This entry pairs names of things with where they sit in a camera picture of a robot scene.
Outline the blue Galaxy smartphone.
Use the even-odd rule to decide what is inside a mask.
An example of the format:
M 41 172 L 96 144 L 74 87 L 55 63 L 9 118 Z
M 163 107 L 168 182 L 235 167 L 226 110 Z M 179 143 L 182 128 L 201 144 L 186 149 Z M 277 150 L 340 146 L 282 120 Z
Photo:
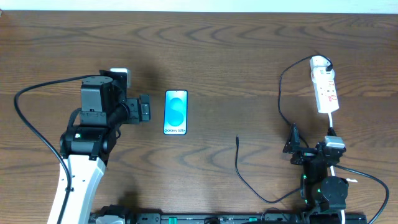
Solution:
M 187 90 L 167 90 L 165 92 L 165 135 L 185 135 L 187 133 L 187 105 Z

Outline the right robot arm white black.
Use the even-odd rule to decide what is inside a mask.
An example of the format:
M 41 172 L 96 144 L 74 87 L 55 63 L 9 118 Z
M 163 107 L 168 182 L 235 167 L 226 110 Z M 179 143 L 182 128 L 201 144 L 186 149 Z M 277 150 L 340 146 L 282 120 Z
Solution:
M 303 167 L 300 194 L 307 204 L 302 212 L 304 222 L 310 223 L 316 215 L 340 216 L 346 208 L 349 183 L 330 175 L 328 168 L 339 163 L 346 152 L 343 139 L 329 128 L 324 140 L 315 147 L 302 147 L 298 128 L 292 124 L 283 152 L 292 155 L 291 164 Z

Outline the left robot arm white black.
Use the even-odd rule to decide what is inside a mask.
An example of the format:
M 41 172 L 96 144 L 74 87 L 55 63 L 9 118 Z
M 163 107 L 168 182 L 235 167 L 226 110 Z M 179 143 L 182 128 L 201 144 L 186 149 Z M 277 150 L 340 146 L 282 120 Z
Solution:
M 96 189 L 123 124 L 150 120 L 149 95 L 128 98 L 130 71 L 112 68 L 84 78 L 81 108 L 60 137 L 63 165 L 49 223 L 88 223 Z

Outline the white charger plug adapter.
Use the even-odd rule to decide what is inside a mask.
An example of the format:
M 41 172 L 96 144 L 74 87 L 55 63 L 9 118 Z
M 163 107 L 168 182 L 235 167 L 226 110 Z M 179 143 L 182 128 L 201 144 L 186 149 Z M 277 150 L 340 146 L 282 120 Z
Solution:
M 333 69 L 333 64 L 329 60 L 329 58 L 322 55 L 316 55 L 310 59 L 310 68 L 311 70 L 313 70 L 314 68 L 324 68 L 326 71 L 329 72 Z

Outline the white power strip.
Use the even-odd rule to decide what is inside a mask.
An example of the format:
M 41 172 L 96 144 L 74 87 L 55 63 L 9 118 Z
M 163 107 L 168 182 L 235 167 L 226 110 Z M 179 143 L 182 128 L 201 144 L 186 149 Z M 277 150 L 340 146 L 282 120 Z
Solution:
M 328 114 L 339 109 L 335 86 L 335 71 L 324 68 L 311 70 L 311 79 L 315 90 L 315 99 L 319 113 Z

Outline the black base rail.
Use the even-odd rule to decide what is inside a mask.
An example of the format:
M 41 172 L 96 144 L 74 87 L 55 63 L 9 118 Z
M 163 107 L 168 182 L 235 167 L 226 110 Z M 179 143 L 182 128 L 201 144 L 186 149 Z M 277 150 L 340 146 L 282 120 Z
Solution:
M 88 224 L 267 224 L 267 223 L 341 223 L 337 214 L 311 215 L 307 220 L 299 213 L 285 213 L 277 208 L 269 208 L 262 213 L 208 213 L 173 214 L 155 210 L 142 213 L 119 205 L 103 207 L 90 214 Z

